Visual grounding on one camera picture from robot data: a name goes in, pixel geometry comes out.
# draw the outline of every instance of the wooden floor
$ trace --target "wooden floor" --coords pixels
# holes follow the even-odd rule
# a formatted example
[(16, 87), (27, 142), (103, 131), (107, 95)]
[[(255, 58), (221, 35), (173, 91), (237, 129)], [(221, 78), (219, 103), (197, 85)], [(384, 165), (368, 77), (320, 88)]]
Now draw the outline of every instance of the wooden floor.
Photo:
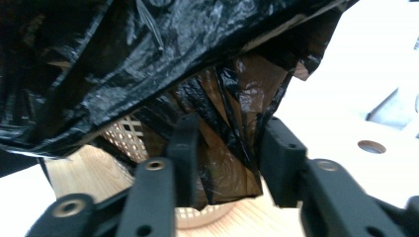
[[(129, 187), (129, 181), (107, 153), (85, 146), (68, 159), (46, 162), (57, 197), (84, 193), (95, 201)], [(177, 236), (303, 236), (298, 210), (279, 209), (269, 196), (239, 201), (219, 220)]]

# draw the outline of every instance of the metal screw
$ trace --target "metal screw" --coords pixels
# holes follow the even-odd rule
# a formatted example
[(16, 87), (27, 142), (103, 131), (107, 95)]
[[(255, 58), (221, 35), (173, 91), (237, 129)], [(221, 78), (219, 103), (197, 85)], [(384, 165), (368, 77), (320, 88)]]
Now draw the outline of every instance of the metal screw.
[(158, 171), (158, 170), (163, 169), (165, 166), (166, 165), (162, 161), (150, 161), (145, 166), (145, 169), (149, 171)]
[(71, 199), (61, 203), (52, 212), (55, 217), (68, 217), (78, 214), (86, 206), (86, 202), (82, 199)]
[(339, 167), (330, 161), (318, 161), (317, 167), (325, 171), (337, 171)]

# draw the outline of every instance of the basket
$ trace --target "basket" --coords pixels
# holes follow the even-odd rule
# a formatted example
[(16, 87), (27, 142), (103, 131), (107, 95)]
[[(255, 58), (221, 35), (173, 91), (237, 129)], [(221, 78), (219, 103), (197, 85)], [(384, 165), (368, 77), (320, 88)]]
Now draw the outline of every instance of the basket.
[[(127, 116), (111, 125), (103, 134), (109, 142), (119, 148), (126, 156), (135, 163), (141, 163), (148, 159), (148, 153), (141, 140), (143, 136), (141, 122), (132, 116)], [(133, 183), (133, 176), (117, 160), (114, 159), (125, 178)], [(196, 228), (210, 224), (225, 216), (234, 203), (222, 205), (208, 205), (201, 211), (193, 208), (176, 208), (176, 224), (178, 228)]]

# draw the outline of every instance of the trash bag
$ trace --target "trash bag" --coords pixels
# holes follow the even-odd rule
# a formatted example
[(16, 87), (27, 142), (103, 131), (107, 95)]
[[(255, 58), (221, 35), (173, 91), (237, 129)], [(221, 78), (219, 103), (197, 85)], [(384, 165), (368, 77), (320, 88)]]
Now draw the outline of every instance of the trash bag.
[(291, 78), (317, 68), (352, 4), (1, 1), (0, 148), (64, 157), (133, 113), (158, 156), (194, 112), (208, 202), (258, 196), (263, 127)]

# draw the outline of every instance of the black plastic bag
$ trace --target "black plastic bag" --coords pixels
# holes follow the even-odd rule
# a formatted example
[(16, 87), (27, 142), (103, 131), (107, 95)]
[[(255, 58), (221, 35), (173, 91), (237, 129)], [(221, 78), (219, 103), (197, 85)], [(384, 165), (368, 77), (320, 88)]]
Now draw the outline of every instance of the black plastic bag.
[(349, 6), (329, 0), (0, 4), (14, 16), (0, 19), (2, 149), (63, 157), (133, 112), (146, 125), (149, 145), (147, 137), (164, 141), (180, 115), (198, 112), (209, 203), (262, 192), (255, 158), (261, 128), (291, 77), (306, 79), (318, 66)]

